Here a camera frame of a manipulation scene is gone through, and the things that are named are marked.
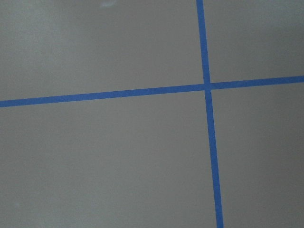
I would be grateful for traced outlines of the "blue tape line crosswise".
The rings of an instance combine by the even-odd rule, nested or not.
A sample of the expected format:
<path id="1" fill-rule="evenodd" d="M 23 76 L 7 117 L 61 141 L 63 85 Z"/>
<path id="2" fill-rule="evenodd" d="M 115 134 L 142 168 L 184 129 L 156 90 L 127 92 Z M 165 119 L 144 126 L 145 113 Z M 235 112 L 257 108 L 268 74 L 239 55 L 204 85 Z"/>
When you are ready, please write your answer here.
<path id="1" fill-rule="evenodd" d="M 182 85 L 182 86 L 179 85 L 179 86 L 142 88 L 142 89 L 109 91 L 109 92 L 99 92 L 99 93 L 57 95 L 57 96 L 48 96 L 48 97 L 3 100 L 0 102 L 0 106 L 1 108 L 4 108 L 4 107 L 14 107 L 14 106 L 41 105 L 41 104 L 43 105 L 43 104 L 65 103 L 65 102 L 78 102 L 78 101 L 90 101 L 90 100 L 99 100 L 99 99 L 132 97 L 132 96 L 161 95 L 161 94 L 174 94 L 174 93 L 184 93 L 184 92 L 197 92 L 197 91 L 205 91 L 205 90 L 283 85 L 283 84 L 302 83 L 303 81 L 304 81 L 303 76 L 289 76 L 289 77 L 280 77 L 280 78 L 266 78 L 266 79 L 253 79 L 253 80 L 241 80 L 241 81 L 238 80 L 231 82 L 210 83 L 209 85 L 206 84 Z"/>

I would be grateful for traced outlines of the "blue tape line lengthwise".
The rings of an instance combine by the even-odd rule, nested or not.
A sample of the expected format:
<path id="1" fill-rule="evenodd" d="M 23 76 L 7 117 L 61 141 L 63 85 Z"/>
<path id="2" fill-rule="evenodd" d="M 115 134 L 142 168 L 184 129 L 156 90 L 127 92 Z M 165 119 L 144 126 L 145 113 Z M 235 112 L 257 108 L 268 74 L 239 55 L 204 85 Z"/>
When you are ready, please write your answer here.
<path id="1" fill-rule="evenodd" d="M 219 166 L 218 166 L 218 155 L 217 155 L 217 143 L 216 133 L 214 124 L 214 113 L 213 113 L 213 101 L 211 93 L 211 80 L 209 70 L 209 56 L 208 56 L 208 44 L 207 44 L 207 32 L 204 15 L 204 4 L 202 0 L 196 1 L 197 14 L 199 23 L 199 38 L 200 38 L 200 50 L 202 60 L 202 71 L 203 71 L 203 83 L 205 93 L 205 105 L 207 115 L 207 127 L 209 136 L 209 151 L 210 151 L 210 162 L 211 162 L 211 175 L 213 182 L 213 194 L 214 194 L 214 205 L 216 215 L 216 227 L 224 227 L 224 219 L 222 212 L 222 200 L 221 200 L 221 189 L 219 179 Z"/>

